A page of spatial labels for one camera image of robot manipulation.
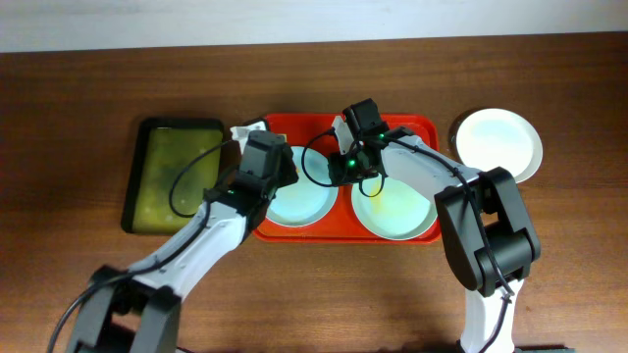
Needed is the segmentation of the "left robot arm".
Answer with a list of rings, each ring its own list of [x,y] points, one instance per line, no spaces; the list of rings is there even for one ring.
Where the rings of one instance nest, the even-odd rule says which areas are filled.
[[[234,180],[205,190],[185,227],[127,270],[103,267],[94,274],[71,306],[78,316],[68,351],[176,351],[186,297],[264,221],[276,191],[296,181],[286,139],[250,132]]]

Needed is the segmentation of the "light blue plate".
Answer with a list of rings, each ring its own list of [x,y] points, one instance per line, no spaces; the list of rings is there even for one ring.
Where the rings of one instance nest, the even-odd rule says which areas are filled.
[[[284,227],[305,227],[322,220],[333,208],[339,189],[326,187],[331,181],[328,176],[329,163],[318,151],[308,149],[305,154],[305,170],[322,186],[312,182],[301,166],[303,146],[292,146],[293,161],[298,182],[280,188],[271,202],[266,218]]]

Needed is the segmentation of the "pale green plate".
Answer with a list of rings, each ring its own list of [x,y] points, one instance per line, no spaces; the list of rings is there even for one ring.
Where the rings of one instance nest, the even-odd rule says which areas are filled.
[[[436,206],[392,177],[384,180],[376,177],[354,184],[351,206],[359,223],[387,240],[418,238],[437,222]]]

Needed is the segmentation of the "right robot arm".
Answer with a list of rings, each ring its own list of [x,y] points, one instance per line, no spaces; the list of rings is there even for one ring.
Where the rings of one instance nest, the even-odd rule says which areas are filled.
[[[456,163],[404,126],[371,135],[338,127],[329,133],[340,150],[330,161],[333,182],[390,177],[434,199],[446,260],[465,289],[458,350],[515,351],[515,304],[541,243],[511,173]]]

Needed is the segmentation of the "white plate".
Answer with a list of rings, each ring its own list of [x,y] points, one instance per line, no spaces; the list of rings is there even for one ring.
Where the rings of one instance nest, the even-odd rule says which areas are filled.
[[[544,149],[536,129],[520,115],[500,108],[477,110],[459,124],[453,142],[461,162],[489,171],[508,170],[517,183],[540,168]]]

